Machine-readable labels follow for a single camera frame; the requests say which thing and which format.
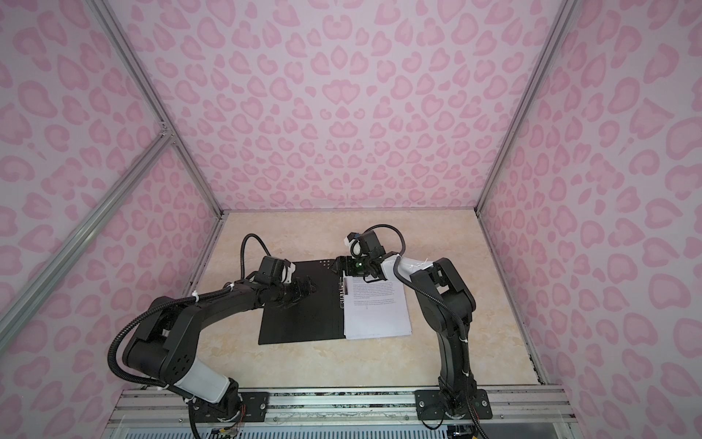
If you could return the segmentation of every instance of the pink patterned wall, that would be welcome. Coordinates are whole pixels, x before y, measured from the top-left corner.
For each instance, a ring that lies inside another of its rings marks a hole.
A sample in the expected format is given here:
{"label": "pink patterned wall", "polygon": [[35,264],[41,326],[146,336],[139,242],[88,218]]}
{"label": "pink patterned wall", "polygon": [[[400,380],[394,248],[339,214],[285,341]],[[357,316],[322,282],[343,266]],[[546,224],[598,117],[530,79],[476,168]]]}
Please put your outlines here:
{"label": "pink patterned wall", "polygon": [[702,435],[702,2],[588,0],[486,223],[587,437]]}
{"label": "pink patterned wall", "polygon": [[213,217],[168,149],[0,358],[0,436],[99,437],[128,384],[112,337],[158,296],[180,296]]}
{"label": "pink patterned wall", "polygon": [[0,316],[155,137],[80,0],[0,4]]}
{"label": "pink patterned wall", "polygon": [[111,2],[227,209],[474,206],[559,4]]}

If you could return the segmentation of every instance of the marble tabletop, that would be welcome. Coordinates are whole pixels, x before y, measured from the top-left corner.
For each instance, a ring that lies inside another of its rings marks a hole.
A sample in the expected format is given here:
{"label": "marble tabletop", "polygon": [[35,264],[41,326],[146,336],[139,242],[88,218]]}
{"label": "marble tabletop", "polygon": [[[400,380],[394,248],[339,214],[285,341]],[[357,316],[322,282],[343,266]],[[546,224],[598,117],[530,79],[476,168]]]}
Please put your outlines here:
{"label": "marble tabletop", "polygon": [[[239,278],[239,246],[256,233],[273,256],[290,261],[335,258],[343,238],[388,223],[406,240],[405,256],[449,258],[477,302],[470,328],[470,361],[479,385],[537,384],[522,335],[472,210],[305,211],[231,213],[197,285],[201,293]],[[386,250],[399,249],[391,230],[377,230]],[[263,250],[246,247],[247,272]],[[411,336],[258,345],[263,310],[228,317],[200,334],[198,356],[242,387],[427,386],[441,367],[436,334],[416,295],[405,288]]]}

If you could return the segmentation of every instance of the black mounting plate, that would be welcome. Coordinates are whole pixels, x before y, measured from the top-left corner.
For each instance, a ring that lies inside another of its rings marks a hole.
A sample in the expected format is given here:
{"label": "black mounting plate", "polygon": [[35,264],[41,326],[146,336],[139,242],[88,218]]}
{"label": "black mounting plate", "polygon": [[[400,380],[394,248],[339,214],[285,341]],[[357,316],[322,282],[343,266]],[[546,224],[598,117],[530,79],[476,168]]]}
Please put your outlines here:
{"label": "black mounting plate", "polygon": [[[246,413],[244,414],[244,422],[263,422],[265,414],[268,410],[268,392],[241,392],[241,401],[246,405]],[[206,410],[195,410],[195,422],[211,423],[219,422],[212,414]]]}
{"label": "black mounting plate", "polygon": [[[445,399],[441,395],[440,390],[433,391],[414,391],[414,405],[417,409],[417,418],[421,421],[451,421],[446,415]],[[487,398],[487,392],[479,388],[478,392],[471,402],[475,408],[475,412],[480,419],[492,419],[492,409],[490,408],[490,400]]]}

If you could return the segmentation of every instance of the stack of paper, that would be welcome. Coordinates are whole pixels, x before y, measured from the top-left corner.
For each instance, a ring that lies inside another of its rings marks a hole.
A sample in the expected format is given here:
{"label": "stack of paper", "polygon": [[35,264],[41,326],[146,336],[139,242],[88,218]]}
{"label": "stack of paper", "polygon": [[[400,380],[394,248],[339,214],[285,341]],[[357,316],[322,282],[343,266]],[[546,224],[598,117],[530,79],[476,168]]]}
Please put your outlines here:
{"label": "stack of paper", "polygon": [[347,339],[374,339],[412,334],[402,283],[367,283],[345,277],[344,335]]}

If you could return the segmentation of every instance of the table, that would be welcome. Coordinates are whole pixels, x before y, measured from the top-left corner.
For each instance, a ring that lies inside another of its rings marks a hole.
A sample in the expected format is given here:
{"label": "table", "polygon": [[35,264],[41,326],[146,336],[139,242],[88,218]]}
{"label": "table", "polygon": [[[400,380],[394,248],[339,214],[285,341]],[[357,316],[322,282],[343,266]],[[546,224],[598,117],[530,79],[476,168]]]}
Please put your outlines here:
{"label": "table", "polygon": [[[472,210],[232,212],[199,281],[201,293],[239,278],[239,247],[261,236],[273,256],[309,261],[346,255],[349,232],[387,223],[406,240],[405,256],[449,258],[477,302],[470,361],[478,385],[537,384],[524,340]],[[399,250],[391,230],[376,231],[387,251]],[[263,250],[246,246],[247,273]],[[436,334],[414,291],[405,287],[412,335],[258,345],[263,310],[221,320],[200,334],[198,357],[241,387],[435,386],[441,367]]]}

